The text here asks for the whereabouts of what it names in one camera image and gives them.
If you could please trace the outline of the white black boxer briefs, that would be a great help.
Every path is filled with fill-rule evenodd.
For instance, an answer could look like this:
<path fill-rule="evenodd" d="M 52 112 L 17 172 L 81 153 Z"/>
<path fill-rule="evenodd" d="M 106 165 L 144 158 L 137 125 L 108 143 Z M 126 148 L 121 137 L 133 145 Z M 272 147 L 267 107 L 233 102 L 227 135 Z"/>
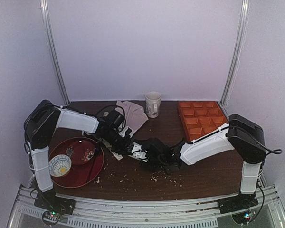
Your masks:
<path fill-rule="evenodd" d="M 142 149 L 141 143 L 132 142 L 127 146 L 127 156 L 147 163 L 148 158 L 146 157 L 147 151 Z"/>

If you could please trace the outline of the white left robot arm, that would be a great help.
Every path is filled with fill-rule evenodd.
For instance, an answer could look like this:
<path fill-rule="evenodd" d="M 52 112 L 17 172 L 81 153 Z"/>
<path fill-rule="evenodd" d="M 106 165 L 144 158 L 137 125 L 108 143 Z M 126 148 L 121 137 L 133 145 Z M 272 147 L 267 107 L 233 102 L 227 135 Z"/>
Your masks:
<path fill-rule="evenodd" d="M 28 116 L 24 124 L 24 148 L 30 157 L 30 167 L 37 183 L 37 189 L 47 192 L 53 189 L 49 172 L 48 151 L 57 128 L 94 134 L 107 141 L 116 152 L 129 152 L 130 130 L 125 129 L 125 114 L 112 110 L 106 117 L 85 114 L 74 108 L 56 106 L 43 100 Z"/>

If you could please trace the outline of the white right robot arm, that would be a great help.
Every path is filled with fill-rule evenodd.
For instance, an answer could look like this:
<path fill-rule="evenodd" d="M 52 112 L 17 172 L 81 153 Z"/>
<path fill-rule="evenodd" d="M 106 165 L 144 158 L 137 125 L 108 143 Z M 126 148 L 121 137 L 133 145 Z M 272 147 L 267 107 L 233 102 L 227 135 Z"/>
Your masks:
<path fill-rule="evenodd" d="M 239 114 L 230 115 L 227 123 L 196 140 L 169 147 L 157 138 L 150 138 L 142 143 L 141 150 L 148 163 L 160 164 L 167 173 L 178 171 L 183 164 L 194 165 L 205 158 L 235 150 L 243 160 L 240 193 L 245 195 L 255 193 L 266 157 L 283 152 L 266 147 L 263 128 Z"/>

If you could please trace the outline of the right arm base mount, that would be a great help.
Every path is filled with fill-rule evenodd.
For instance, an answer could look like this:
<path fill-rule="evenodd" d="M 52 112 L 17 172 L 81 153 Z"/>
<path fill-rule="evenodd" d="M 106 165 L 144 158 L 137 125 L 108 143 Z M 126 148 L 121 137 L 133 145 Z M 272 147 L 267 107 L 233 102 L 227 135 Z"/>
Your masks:
<path fill-rule="evenodd" d="M 258 200 L 256 194 L 242 194 L 220 198 L 218 208 L 221 214 L 236 212 L 243 209 L 249 209 L 251 206 L 257 206 Z"/>

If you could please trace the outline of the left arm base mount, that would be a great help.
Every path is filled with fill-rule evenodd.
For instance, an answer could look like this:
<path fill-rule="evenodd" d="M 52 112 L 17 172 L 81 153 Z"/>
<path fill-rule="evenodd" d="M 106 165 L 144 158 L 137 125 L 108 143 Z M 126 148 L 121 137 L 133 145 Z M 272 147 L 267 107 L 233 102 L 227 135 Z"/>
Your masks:
<path fill-rule="evenodd" d="M 35 198 L 34 206 L 59 214 L 72 215 L 76 202 L 73 199 L 67 199 L 56 196 L 54 190 L 47 192 L 38 192 Z"/>

